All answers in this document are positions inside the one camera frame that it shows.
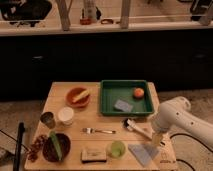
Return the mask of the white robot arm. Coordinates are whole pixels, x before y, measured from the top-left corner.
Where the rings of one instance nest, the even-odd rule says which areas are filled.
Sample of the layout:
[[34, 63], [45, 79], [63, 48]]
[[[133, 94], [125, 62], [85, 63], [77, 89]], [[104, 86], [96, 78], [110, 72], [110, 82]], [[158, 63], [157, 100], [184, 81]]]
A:
[[155, 133], [167, 133], [173, 125], [189, 132], [203, 143], [213, 148], [213, 124], [190, 113], [191, 103], [179, 96], [162, 102], [157, 114], [151, 120]]

